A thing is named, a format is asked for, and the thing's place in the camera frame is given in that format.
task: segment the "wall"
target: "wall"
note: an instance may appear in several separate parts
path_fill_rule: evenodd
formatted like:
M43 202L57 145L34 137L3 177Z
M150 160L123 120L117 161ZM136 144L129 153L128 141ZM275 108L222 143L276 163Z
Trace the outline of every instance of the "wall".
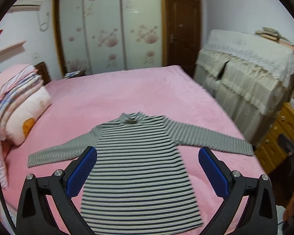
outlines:
M41 32L37 13L42 24L47 21L47 12L49 12L49 29ZM0 72L17 63L38 64L44 61L52 80L62 78L54 42L52 0L44 0L38 12L8 12L0 22L0 29L3 29L0 35L0 49L27 40L21 48L0 56ZM34 59L34 53L37 53L38 58Z
M207 4L206 0L201 0L201 48L206 44L207 28Z
M213 29L254 34L263 26L294 43L294 19L279 0L206 0L208 34Z

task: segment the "air conditioner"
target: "air conditioner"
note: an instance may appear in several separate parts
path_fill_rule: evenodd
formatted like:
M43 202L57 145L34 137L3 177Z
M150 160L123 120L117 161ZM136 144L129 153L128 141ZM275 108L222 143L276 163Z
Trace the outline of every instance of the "air conditioner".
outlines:
M44 0L17 0L9 11L15 10L39 10Z

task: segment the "shirt sleeve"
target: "shirt sleeve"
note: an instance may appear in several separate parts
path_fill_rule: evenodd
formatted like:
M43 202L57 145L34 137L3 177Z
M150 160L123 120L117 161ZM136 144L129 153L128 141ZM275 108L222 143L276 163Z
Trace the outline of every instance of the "shirt sleeve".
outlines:
M80 135L62 145L50 147L28 156L28 167L43 164L57 163L79 157L88 147L95 147L102 135L101 125L94 127L90 132Z
M177 145L209 147L222 152L253 156L250 143L199 126L175 122L164 117L164 126L169 137Z

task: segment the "pink bedsheet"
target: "pink bedsheet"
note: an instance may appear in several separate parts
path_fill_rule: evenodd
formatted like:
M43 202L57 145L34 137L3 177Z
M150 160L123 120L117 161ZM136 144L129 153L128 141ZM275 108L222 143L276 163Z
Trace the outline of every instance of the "pink bedsheet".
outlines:
M218 103L179 66L118 71L69 80L52 81L46 86L52 105L32 128L26 141L11 150L6 158L9 188L4 191L6 201L17 208L21 189L27 174L37 177L51 175L65 169L70 161L27 168L29 154L62 144L90 131L94 126L110 121L121 113L141 111L147 115L166 115L169 118L217 132L243 138L232 120ZM198 164L197 147L179 147L186 170L192 182L204 226L183 233L198 235L209 223L222 203L214 193L201 166ZM231 170L244 176L258 178L264 173L256 157L214 151ZM80 210L82 193L73 198ZM68 232L54 202L50 207L59 227ZM228 231L233 231L246 199Z

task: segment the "door handle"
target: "door handle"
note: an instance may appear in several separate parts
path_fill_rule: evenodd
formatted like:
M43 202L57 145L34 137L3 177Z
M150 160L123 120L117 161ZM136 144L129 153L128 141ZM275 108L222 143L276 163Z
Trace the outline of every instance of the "door handle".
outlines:
M173 40L176 40L177 38L173 36L173 34L170 34L170 43L173 43Z

